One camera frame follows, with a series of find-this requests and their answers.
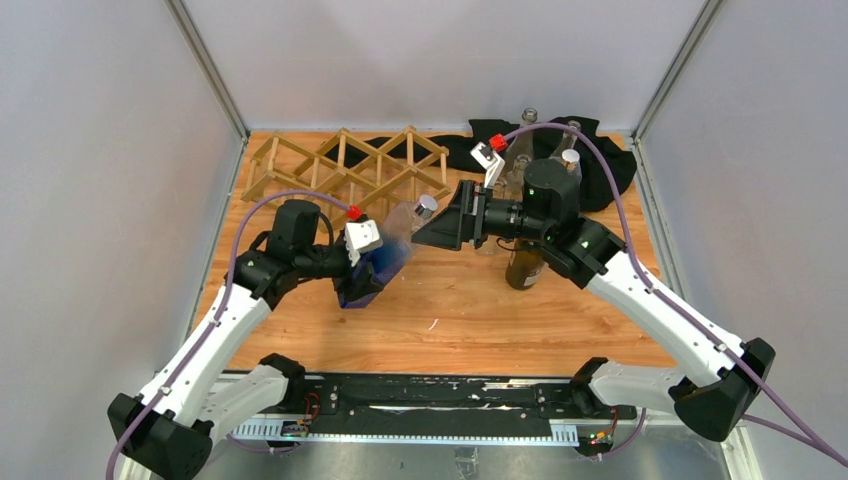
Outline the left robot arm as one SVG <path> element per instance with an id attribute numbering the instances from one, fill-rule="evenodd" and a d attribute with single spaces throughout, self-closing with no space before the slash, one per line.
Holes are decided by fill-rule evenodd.
<path id="1" fill-rule="evenodd" d="M 231 253 L 224 285 L 202 321 L 165 367 L 137 394 L 117 395 L 108 408 L 116 437 L 105 476 L 116 476 L 125 457 L 163 479 L 192 479 L 214 447 L 254 414 L 272 405 L 298 411 L 306 400 L 304 368 L 272 354 L 218 393 L 211 390 L 245 339 L 282 298 L 312 280 L 330 279 L 341 301 L 382 290 L 370 253 L 383 243 L 377 223 L 358 207 L 324 199 L 347 217 L 326 244 L 316 241 L 329 217 L 321 194 L 281 193 L 272 226 L 244 251 Z"/>

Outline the blue labelled bottle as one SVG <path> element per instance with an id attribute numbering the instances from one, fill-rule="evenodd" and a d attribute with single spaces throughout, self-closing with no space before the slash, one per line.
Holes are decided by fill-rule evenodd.
<path id="1" fill-rule="evenodd" d="M 573 148 L 565 149 L 560 154 L 560 160 L 566 167 L 568 173 L 574 177 L 578 183 L 580 183 L 582 181 L 580 153 Z"/>

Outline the clear bottle dark label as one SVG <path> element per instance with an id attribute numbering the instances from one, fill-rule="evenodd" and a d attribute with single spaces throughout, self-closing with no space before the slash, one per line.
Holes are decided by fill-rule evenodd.
<path id="1" fill-rule="evenodd" d="M 566 126 L 569 127 L 569 130 L 566 130 L 562 133 L 562 137 L 558 145 L 551 154 L 552 158 L 562 160 L 563 152 L 569 149 L 573 149 L 578 140 L 578 137 L 574 133 L 574 131 L 580 131 L 582 129 L 581 123 L 577 120 L 569 120 L 566 123 Z"/>

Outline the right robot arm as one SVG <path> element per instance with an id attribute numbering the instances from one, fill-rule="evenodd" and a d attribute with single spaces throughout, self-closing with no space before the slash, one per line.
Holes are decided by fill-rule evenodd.
<path id="1" fill-rule="evenodd" d="M 455 251 L 492 235 L 532 243 L 553 272 L 615 306 L 675 361 L 662 369 L 592 358 L 571 381 L 575 411 L 592 418 L 610 407 L 642 407 L 676 415 L 705 439 L 726 439 L 759 394 L 774 349 L 760 338 L 740 339 L 684 303 L 631 258 L 619 236 L 582 215 L 578 197 L 578 181 L 561 162 L 534 160 L 520 200 L 462 181 L 412 240 Z"/>

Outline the dark green wine bottle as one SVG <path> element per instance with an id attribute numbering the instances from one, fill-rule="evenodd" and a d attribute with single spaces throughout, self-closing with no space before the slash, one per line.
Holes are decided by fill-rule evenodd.
<path id="1" fill-rule="evenodd" d="M 515 290 L 530 289 L 538 282 L 545 265 L 537 242 L 518 239 L 511 252 L 505 280 Z"/>

